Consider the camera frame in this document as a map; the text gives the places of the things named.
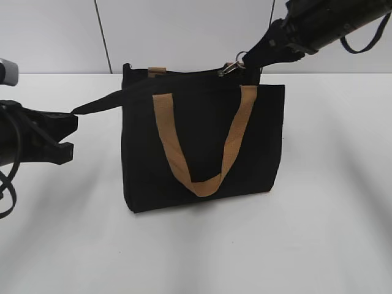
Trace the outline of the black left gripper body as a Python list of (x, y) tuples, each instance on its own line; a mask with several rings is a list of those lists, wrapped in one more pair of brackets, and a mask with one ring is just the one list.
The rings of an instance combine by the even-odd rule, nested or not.
[(14, 100), (1, 101), (1, 165), (12, 162), (58, 163), (53, 114), (31, 110)]

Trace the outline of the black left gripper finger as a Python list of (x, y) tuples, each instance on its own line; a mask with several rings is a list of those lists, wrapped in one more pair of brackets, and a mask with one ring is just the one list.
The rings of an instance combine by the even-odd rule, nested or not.
[(70, 162), (74, 155), (74, 145), (72, 143), (57, 143), (45, 145), (43, 149), (42, 162), (62, 165)]
[(70, 113), (30, 111), (29, 118), (57, 143), (74, 133), (78, 128), (78, 118)]

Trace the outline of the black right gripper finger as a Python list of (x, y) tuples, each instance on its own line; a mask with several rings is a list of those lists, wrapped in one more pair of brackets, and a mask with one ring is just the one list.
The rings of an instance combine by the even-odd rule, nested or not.
[(269, 26), (261, 40), (243, 56), (247, 69), (266, 67), (277, 63), (297, 62), (305, 53), (289, 47), (283, 19), (277, 19)]

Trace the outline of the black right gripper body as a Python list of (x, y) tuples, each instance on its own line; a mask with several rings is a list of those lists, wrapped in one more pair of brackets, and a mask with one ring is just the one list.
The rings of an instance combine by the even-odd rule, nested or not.
[(283, 46), (294, 52), (316, 54), (325, 46), (322, 36), (324, 1), (287, 1), (287, 15), (281, 28)]

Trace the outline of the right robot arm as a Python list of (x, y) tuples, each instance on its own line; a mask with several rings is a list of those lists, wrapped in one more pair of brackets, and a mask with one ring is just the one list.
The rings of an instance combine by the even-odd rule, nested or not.
[[(380, 40), (391, 16), (391, 1), (287, 1), (287, 15), (274, 20), (261, 40), (244, 56), (248, 69), (297, 62), (340, 40), (351, 54), (369, 51)], [(370, 43), (352, 49), (346, 35), (381, 18)]]

